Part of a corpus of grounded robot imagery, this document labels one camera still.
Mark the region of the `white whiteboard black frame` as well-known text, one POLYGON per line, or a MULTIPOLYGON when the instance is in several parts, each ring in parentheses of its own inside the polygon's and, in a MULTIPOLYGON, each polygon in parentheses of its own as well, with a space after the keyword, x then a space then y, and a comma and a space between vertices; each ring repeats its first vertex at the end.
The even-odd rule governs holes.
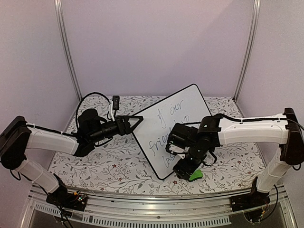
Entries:
POLYGON ((196 84, 150 105, 136 115, 143 121, 133 135, 156 177, 164 180, 173 173, 179 158, 165 150, 169 134, 176 123, 200 122, 210 110, 196 84))

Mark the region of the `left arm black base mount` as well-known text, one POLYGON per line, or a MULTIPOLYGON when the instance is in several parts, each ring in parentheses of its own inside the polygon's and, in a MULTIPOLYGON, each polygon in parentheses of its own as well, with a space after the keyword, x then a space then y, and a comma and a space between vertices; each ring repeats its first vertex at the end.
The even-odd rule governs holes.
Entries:
POLYGON ((60 208, 85 211, 87 200, 87 194, 81 193, 79 190, 70 193, 67 189, 58 188, 53 193, 47 195, 46 202, 60 208))

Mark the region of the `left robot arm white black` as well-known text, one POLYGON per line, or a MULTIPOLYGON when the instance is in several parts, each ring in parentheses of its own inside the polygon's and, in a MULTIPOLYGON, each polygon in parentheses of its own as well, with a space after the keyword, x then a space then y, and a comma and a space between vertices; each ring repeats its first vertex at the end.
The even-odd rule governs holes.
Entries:
POLYGON ((85 157, 97 147, 96 143, 131 134, 142 121, 142 116, 134 115, 116 116, 108 121, 95 109, 87 109, 77 119, 77 132, 67 134, 31 125, 23 116, 17 116, 0 135, 0 161, 4 168, 16 170, 43 187, 60 206, 67 206, 71 197, 60 179, 29 160, 25 151, 43 149, 85 157))

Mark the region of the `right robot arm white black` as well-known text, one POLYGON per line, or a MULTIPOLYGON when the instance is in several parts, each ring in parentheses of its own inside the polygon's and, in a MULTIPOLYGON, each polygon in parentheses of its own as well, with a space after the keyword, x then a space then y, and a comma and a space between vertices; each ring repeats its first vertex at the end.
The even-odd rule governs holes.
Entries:
POLYGON ((204 162, 207 153, 233 143, 276 143, 277 151, 266 169, 252 184, 246 195, 249 207, 256 207, 272 187, 293 166, 304 161, 303 127, 292 108, 282 114, 255 118, 233 118, 224 114, 205 116, 198 128, 191 123, 176 123, 171 130, 166 152, 180 155, 173 167, 178 178, 189 181, 204 162))

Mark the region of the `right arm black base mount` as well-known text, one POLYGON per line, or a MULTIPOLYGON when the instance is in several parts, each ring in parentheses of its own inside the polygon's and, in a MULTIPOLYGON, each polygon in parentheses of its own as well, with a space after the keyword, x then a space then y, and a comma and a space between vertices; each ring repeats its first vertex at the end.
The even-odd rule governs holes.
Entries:
POLYGON ((229 201, 232 211, 236 212, 266 205, 270 202, 270 198, 269 192, 250 192, 247 194, 232 196, 229 198, 229 201))

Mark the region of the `green black whiteboard eraser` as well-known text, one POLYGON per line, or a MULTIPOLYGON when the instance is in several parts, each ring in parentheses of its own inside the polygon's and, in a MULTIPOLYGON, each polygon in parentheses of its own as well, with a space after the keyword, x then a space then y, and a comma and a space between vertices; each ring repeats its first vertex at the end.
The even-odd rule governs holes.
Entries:
POLYGON ((192 175, 189 177, 189 182, 196 181, 198 179, 201 179, 203 177, 203 173, 201 170, 197 169, 195 170, 192 175))

